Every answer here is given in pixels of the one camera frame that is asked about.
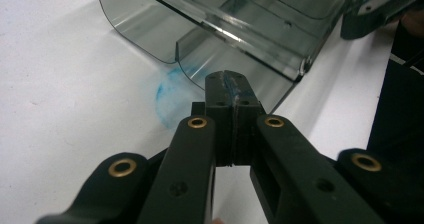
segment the brass insert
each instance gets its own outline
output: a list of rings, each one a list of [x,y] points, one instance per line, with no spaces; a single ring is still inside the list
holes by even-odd
[[[137,167],[137,163],[129,158],[124,158],[118,161],[115,161],[109,167],[109,175],[113,177],[124,177],[131,174],[135,168]]]
[[[377,161],[373,157],[366,154],[361,154],[361,153],[353,154],[352,162],[356,166],[370,172],[378,172],[378,171],[381,171],[381,168],[382,168],[379,161]]]
[[[270,127],[282,127],[282,126],[284,126],[283,120],[281,120],[278,117],[267,117],[265,119],[265,124],[267,124]]]
[[[188,126],[191,128],[203,128],[208,124],[208,121],[204,118],[195,117],[188,121]]]

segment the white table surface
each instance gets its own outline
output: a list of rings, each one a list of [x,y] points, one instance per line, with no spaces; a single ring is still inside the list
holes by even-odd
[[[365,148],[393,28],[336,28],[276,114],[323,154]],[[104,159],[169,145],[203,92],[122,38],[98,0],[0,0],[0,223],[64,211]],[[218,168],[214,216],[265,223],[247,167]]]

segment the blue ink mark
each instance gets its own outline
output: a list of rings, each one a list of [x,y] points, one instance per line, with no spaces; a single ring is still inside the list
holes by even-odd
[[[191,102],[203,100],[203,96],[203,90],[194,85],[180,67],[176,67],[166,75],[156,91],[156,115],[166,128],[176,128],[182,119],[190,115]]]

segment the clear plastic tray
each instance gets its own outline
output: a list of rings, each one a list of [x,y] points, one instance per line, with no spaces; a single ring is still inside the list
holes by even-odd
[[[199,87],[244,74],[267,112],[308,71],[350,0],[100,0],[114,28]]]

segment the screw hole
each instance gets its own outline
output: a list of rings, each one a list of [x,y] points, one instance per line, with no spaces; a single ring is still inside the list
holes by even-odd
[[[284,21],[284,26],[283,26],[283,28],[284,29],[289,29],[289,28],[291,28],[292,27],[292,23],[291,22],[289,22],[289,21]]]
[[[185,182],[175,182],[169,187],[169,194],[172,197],[181,197],[188,192],[188,185]]]
[[[271,127],[282,127],[284,126],[283,120],[277,117],[268,117],[265,119],[265,124]]]
[[[366,154],[355,153],[351,159],[356,166],[366,171],[378,172],[382,168],[379,161]]]
[[[124,158],[118,161],[115,161],[109,167],[109,175],[113,177],[124,177],[128,176],[134,172],[137,167],[137,163],[129,158]]]
[[[188,126],[191,128],[203,128],[206,126],[207,123],[208,121],[206,121],[206,119],[196,117],[188,121]]]
[[[325,180],[325,179],[318,179],[315,182],[315,186],[323,192],[333,192],[336,188],[334,187],[333,183]]]

